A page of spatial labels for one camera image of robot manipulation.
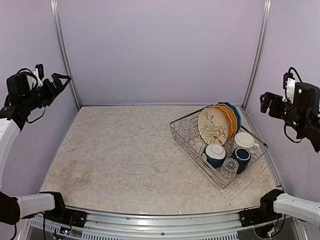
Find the teal white bowl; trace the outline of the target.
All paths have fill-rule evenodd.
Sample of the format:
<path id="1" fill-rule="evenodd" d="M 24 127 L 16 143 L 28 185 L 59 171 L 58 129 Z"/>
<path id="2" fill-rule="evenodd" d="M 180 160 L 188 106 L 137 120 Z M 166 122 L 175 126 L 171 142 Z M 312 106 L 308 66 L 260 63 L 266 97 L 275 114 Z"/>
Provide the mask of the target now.
<path id="1" fill-rule="evenodd" d="M 204 155 L 206 161 L 215 169 L 221 167 L 227 157 L 225 148 L 219 144 L 209 144 L 204 150 Z"/>

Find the aluminium frame post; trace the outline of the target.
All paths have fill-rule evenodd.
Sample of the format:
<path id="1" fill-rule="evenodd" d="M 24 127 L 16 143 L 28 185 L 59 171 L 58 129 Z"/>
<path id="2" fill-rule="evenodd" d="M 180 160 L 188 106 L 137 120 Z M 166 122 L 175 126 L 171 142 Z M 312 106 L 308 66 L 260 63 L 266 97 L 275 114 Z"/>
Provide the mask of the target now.
<path id="1" fill-rule="evenodd" d="M 67 53 L 67 48 L 65 45 L 64 41 L 64 35 L 63 35 L 63 28 L 62 28 L 62 23 L 61 23 L 61 18 L 60 18 L 60 12 L 59 12 L 59 1 L 58 0 L 50 0 L 50 8 L 51 8 L 51 14 L 52 14 L 52 19 L 53 19 L 53 25 L 54 25 L 54 30 L 55 30 L 55 35 L 57 38 L 57 44 L 58 44 L 58 49 L 59 49 L 59 54 L 61 57 L 62 65 L 67 73 L 68 76 L 71 77 L 70 80 L 70 91 L 71 95 L 74 101 L 74 104 L 79 111 L 82 107 L 82 103 L 80 100 L 80 96 L 72 75 L 71 71 L 71 66 L 70 66 L 70 61 L 68 58 L 68 53 Z"/>
<path id="2" fill-rule="evenodd" d="M 253 93 L 254 84 L 256 82 L 257 74 L 259 71 L 259 66 L 260 66 L 262 55 L 263 55 L 266 35 L 267 35 L 267 31 L 268 31 L 268 24 L 269 24 L 269 19 L 270 19 L 272 1 L 271 0 L 264 0 L 263 3 L 264 3 L 264 5 L 263 5 L 263 12 L 262 12 L 262 19 L 261 19 L 261 25 L 260 25 L 260 29 L 259 29 L 259 35 L 258 35 L 258 41 L 257 41 L 256 50 L 255 50 L 255 55 L 254 55 L 254 59 L 253 59 L 253 65 L 252 65 L 251 72 L 249 75 L 249 82 L 248 82 L 248 85 L 247 85 L 247 88 L 245 91 L 243 103 L 241 105 L 244 111 L 248 108 L 250 98 Z"/>

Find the blue dotted plate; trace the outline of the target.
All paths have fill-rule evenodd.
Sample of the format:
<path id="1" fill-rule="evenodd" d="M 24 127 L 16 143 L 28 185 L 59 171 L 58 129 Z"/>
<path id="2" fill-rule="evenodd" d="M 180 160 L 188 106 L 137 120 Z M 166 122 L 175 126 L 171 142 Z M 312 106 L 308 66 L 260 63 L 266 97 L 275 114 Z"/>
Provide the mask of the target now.
<path id="1" fill-rule="evenodd" d="M 242 126 L 242 119 L 241 119 L 241 115 L 240 115 L 238 109 L 234 105 L 230 104 L 229 102 L 219 102 L 219 104 L 225 104 L 226 106 L 228 106 L 229 108 L 231 108 L 233 110 L 233 112 L 237 118 L 237 133 L 238 133 L 241 129 L 241 126 Z"/>

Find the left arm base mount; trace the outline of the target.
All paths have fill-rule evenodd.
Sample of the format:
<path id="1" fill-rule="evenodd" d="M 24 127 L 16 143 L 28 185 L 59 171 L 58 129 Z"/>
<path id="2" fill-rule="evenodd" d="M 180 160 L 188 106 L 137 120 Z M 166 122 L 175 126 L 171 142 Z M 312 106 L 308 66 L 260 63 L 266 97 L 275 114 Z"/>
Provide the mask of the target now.
<path id="1" fill-rule="evenodd" d="M 65 208 L 60 213 L 56 213 L 53 210 L 44 212 L 46 220 L 78 228 L 84 228 L 87 215 L 85 211 L 71 208 Z"/>

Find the front aluminium rail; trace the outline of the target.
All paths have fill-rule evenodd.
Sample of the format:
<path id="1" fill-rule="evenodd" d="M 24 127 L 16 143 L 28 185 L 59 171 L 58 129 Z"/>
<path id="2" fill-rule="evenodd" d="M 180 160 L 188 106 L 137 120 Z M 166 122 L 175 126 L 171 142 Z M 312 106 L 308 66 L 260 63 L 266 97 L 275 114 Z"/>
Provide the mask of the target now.
<path id="1" fill-rule="evenodd" d="M 20 240 L 258 240 L 256 232 L 265 224 L 243 227 L 238 210 L 179 215 L 139 215 L 86 210 L 83 227 L 72 227 L 70 235 L 60 234 L 61 223 L 43 220 L 42 215 L 27 220 Z"/>

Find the cream bird pattern plate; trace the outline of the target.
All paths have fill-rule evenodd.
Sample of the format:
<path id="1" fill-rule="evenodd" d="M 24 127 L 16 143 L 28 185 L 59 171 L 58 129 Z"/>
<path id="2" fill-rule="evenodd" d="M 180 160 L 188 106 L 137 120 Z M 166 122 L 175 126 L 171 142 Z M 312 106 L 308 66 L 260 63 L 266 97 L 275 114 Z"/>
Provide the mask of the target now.
<path id="1" fill-rule="evenodd" d="M 201 110 L 197 118 L 200 137 L 207 145 L 224 145 L 228 139 L 228 125 L 223 114 L 214 107 Z"/>

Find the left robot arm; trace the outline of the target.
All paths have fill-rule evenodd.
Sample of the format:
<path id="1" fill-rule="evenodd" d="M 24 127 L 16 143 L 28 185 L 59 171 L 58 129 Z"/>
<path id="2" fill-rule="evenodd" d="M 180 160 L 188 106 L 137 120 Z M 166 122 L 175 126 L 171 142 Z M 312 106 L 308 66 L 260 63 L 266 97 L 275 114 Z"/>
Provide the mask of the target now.
<path id="1" fill-rule="evenodd" d="M 14 157 L 22 157 L 22 144 L 19 134 L 29 116 L 36 109 L 46 109 L 62 93 L 71 77 L 53 73 L 52 79 L 44 79 L 32 72 L 18 72 L 6 80 L 7 97 L 0 110 L 0 183 L 8 183 L 9 167 L 21 170 L 25 164 L 18 163 Z M 39 213 L 45 217 L 56 218 L 63 223 L 70 218 L 63 196 L 59 192 L 45 191 L 23 196 L 10 196 L 0 192 L 0 221 L 15 225 L 20 220 L 31 218 Z"/>

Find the right aluminium frame post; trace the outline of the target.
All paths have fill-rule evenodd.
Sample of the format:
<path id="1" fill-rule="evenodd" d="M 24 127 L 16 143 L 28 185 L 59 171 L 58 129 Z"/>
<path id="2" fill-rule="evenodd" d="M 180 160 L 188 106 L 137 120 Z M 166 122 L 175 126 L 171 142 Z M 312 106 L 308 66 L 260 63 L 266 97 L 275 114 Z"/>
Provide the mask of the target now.
<path id="1" fill-rule="evenodd" d="M 262 55 L 263 55 L 266 35 L 267 35 L 267 31 L 268 31 L 268 24 L 269 24 L 269 19 L 270 19 L 272 1 L 271 0 L 264 0 L 263 3 L 264 3 L 264 5 L 263 5 L 263 12 L 262 12 L 262 19 L 261 19 L 261 25 L 260 25 L 260 29 L 259 29 L 259 35 L 258 35 L 258 41 L 257 41 L 256 50 L 255 50 L 255 55 L 254 55 L 254 59 L 253 59 L 253 65 L 252 65 L 251 72 L 249 75 L 249 82 L 248 82 L 248 85 L 247 85 L 247 88 L 245 91 L 243 103 L 241 105 L 244 111 L 248 108 L 250 98 L 253 93 L 254 84 L 256 82 L 257 74 L 259 71 L 259 66 L 260 66 Z"/>

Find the clear glass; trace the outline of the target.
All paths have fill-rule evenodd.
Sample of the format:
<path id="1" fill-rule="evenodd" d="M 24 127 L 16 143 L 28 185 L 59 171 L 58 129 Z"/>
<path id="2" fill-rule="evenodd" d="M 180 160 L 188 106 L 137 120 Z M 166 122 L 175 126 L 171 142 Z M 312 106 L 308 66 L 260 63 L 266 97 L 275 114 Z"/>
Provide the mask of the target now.
<path id="1" fill-rule="evenodd" d="M 178 133 L 189 144 L 194 142 L 195 130 L 190 119 L 182 119 L 178 125 Z"/>
<path id="2" fill-rule="evenodd" d="M 239 168 L 239 163 L 233 158 L 227 158 L 220 167 L 220 174 L 226 181 L 232 181 Z"/>

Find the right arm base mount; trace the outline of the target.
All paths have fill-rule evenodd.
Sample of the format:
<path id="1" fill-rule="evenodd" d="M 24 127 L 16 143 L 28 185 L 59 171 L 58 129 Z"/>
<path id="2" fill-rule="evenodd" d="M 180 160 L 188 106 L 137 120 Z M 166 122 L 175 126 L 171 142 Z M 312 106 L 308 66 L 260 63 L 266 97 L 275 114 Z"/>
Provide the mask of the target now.
<path id="1" fill-rule="evenodd" d="M 239 218 L 243 228 L 271 221 L 277 221 L 280 220 L 282 216 L 283 215 L 281 213 L 260 210 L 259 207 L 251 209 L 245 208 L 239 212 Z"/>

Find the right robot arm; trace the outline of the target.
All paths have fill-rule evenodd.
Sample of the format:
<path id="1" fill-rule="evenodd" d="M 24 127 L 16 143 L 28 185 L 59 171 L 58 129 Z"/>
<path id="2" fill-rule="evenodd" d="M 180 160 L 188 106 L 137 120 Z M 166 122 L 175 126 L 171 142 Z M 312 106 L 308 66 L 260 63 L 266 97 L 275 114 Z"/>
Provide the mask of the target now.
<path id="1" fill-rule="evenodd" d="M 285 81 L 284 96 L 266 92 L 260 96 L 260 111 L 272 118 L 282 119 L 284 127 L 291 127 L 296 138 L 308 139 L 316 153 L 320 152 L 320 89 L 293 79 Z M 255 212 L 260 222 L 271 217 L 289 215 L 315 226 L 320 225 L 320 203 L 294 197 L 279 189 L 273 189 L 260 199 Z"/>

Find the left aluminium frame post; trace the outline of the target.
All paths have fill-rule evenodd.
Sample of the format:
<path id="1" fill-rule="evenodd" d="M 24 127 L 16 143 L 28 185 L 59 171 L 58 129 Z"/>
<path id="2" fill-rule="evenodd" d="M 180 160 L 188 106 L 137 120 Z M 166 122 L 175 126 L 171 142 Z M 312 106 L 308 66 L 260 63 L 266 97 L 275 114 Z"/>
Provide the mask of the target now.
<path id="1" fill-rule="evenodd" d="M 57 38 L 57 44 L 58 44 L 58 49 L 59 49 L 59 54 L 61 57 L 62 65 L 67 73 L 68 76 L 71 77 L 70 80 L 70 91 L 71 95 L 74 101 L 74 104 L 79 111 L 82 107 L 82 103 L 80 100 L 80 96 L 72 75 L 71 71 L 71 66 L 70 66 L 70 61 L 68 58 L 68 53 L 67 53 L 67 48 L 65 45 L 64 41 L 64 35 L 63 35 L 63 28 L 62 28 L 62 23 L 61 23 L 61 18 L 60 18 L 60 12 L 59 12 L 59 1 L 58 0 L 50 0 L 50 8 L 51 8 L 51 14 L 52 14 L 52 19 L 53 19 L 53 25 L 54 25 L 54 30 L 55 30 L 55 35 Z"/>

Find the dark blue mug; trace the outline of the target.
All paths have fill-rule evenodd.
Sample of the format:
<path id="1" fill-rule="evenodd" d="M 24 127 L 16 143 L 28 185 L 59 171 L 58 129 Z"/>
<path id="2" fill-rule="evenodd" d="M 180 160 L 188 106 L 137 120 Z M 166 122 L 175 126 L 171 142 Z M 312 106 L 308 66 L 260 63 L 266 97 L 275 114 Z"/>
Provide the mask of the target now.
<path id="1" fill-rule="evenodd" d="M 251 153 L 246 148 L 238 147 L 233 151 L 232 158 L 239 164 L 237 174 L 241 174 L 247 168 L 251 160 Z"/>

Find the clear glass front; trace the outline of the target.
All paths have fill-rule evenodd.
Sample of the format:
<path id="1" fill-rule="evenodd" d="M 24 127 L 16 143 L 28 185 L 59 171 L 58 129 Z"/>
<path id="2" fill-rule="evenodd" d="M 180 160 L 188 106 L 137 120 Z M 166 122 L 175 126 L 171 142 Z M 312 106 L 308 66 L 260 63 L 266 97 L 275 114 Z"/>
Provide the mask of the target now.
<path id="1" fill-rule="evenodd" d="M 239 163 L 233 158 L 227 158 L 220 167 L 220 174 L 226 181 L 232 181 L 239 168 Z"/>

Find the white mug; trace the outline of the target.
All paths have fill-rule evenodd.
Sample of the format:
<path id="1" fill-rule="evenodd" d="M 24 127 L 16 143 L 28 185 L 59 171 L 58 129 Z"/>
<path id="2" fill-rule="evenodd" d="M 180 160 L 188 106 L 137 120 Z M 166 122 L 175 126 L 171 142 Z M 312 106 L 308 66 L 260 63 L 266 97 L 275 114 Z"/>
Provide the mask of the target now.
<path id="1" fill-rule="evenodd" d="M 260 149 L 260 145 L 255 142 L 255 139 L 249 133 L 238 132 L 234 136 L 232 150 L 234 151 L 237 148 L 245 148 L 251 154 L 255 154 Z"/>

